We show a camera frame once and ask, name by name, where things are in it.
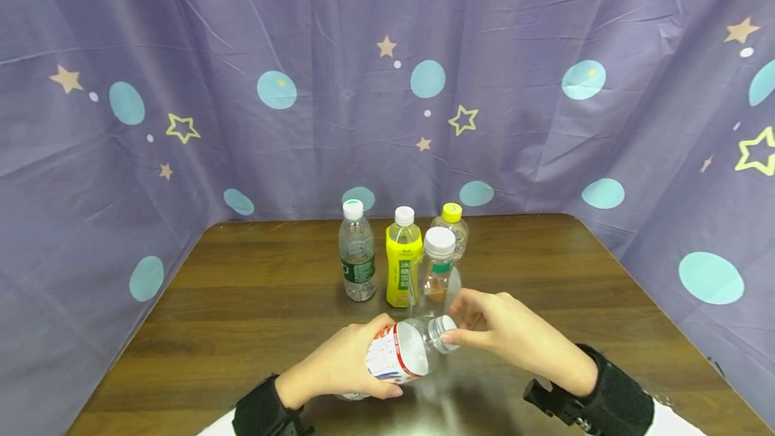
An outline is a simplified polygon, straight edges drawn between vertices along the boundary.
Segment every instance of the yellow label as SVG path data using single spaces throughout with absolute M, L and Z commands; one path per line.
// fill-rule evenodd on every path
M 409 244 L 399 244 L 387 234 L 387 302 L 396 308 L 405 308 L 409 296 L 409 282 L 422 256 L 422 238 Z

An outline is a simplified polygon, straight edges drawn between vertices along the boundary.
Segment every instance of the outlined star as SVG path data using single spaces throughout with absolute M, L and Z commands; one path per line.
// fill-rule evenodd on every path
M 729 35 L 724 42 L 730 42 L 730 40 L 737 40 L 740 44 L 743 44 L 748 39 L 748 34 L 761 29 L 758 25 L 751 25 L 751 18 L 746 18 L 745 21 L 740 24 L 728 25 L 727 31 Z
M 161 173 L 159 173 L 159 177 L 164 177 L 165 179 L 169 180 L 170 177 L 172 177 L 172 169 L 170 169 L 170 165 L 168 163 L 165 163 L 161 167 Z
M 713 163 L 713 155 L 708 157 L 708 159 L 705 159 L 705 161 L 702 162 L 702 169 L 700 169 L 700 173 L 705 173 L 705 170 L 708 170 L 708 167 Z
M 767 146 L 775 149 L 775 135 L 773 135 L 773 128 L 771 126 L 767 126 L 766 129 L 762 130 L 754 140 L 743 140 L 738 144 L 741 155 L 735 170 L 756 169 L 766 176 L 775 176 L 775 153 L 767 157 L 766 165 L 760 161 L 748 161 L 748 157 L 751 155 L 748 147 L 759 145 L 763 140 L 767 140 Z
M 73 89 L 83 89 L 83 86 L 78 83 L 78 75 L 81 75 L 81 73 L 68 71 L 57 64 L 57 74 L 49 76 L 49 78 L 61 84 L 62 88 L 65 89 L 65 93 L 69 94 Z
M 377 46 L 379 47 L 379 57 L 393 57 L 393 48 L 396 47 L 396 43 L 390 42 L 390 38 L 386 36 L 382 42 L 377 43 Z
M 169 116 L 170 118 L 170 127 L 167 129 L 167 135 L 177 136 L 183 144 L 187 144 L 189 139 L 202 138 L 201 136 L 199 136 L 199 132 L 194 130 L 193 118 L 180 118 L 179 116 L 173 115 L 172 113 L 168 114 L 167 116 Z M 188 133 L 182 134 L 180 133 L 180 131 L 175 131 L 175 126 L 177 126 L 178 123 L 187 124 Z
M 415 146 L 419 147 L 420 151 L 430 150 L 431 149 L 431 141 L 425 139 L 425 137 L 420 137 L 420 141 L 418 141 Z
M 448 120 L 448 123 L 455 127 L 455 136 L 460 136 L 461 133 L 463 133 L 465 130 L 476 130 L 476 124 L 474 123 L 474 118 L 476 117 L 476 114 L 479 113 L 479 110 L 466 110 L 463 108 L 463 105 L 457 106 L 457 115 L 455 115 L 455 118 L 452 118 Z M 468 125 L 460 126 L 457 121 L 460 119 L 460 115 L 465 114 L 468 115 Z

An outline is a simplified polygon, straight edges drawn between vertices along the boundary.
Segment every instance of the green bottle label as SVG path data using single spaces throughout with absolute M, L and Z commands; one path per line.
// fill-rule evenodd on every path
M 398 289 L 409 289 L 409 277 L 412 276 L 412 262 L 403 259 L 398 262 Z
M 342 274 L 350 283 L 366 283 L 374 276 L 374 257 L 360 264 L 351 264 L 342 259 Z
M 432 273 L 446 273 L 450 269 L 452 269 L 452 262 L 446 262 L 443 264 L 437 264 L 433 263 L 433 268 L 431 268 Z

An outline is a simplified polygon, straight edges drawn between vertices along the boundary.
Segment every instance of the hand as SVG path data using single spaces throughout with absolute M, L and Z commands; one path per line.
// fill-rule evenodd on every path
M 366 352 L 374 337 L 394 324 L 382 314 L 366 325 L 352 324 L 339 330 L 277 378 L 274 386 L 280 401 L 287 409 L 296 410 L 324 394 L 360 392 L 377 399 L 401 396 L 401 387 L 377 380 L 366 368 Z
M 444 343 L 492 351 L 577 397 L 595 389 L 595 361 L 508 293 L 491 295 L 463 288 L 449 312 L 461 322 L 458 330 L 442 336 Z

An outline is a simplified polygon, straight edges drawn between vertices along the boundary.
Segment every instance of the fabric backdrop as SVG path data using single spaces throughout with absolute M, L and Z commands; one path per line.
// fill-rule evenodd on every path
M 350 197 L 580 217 L 775 425 L 775 0 L 0 12 L 0 434 L 67 429 L 205 228 Z

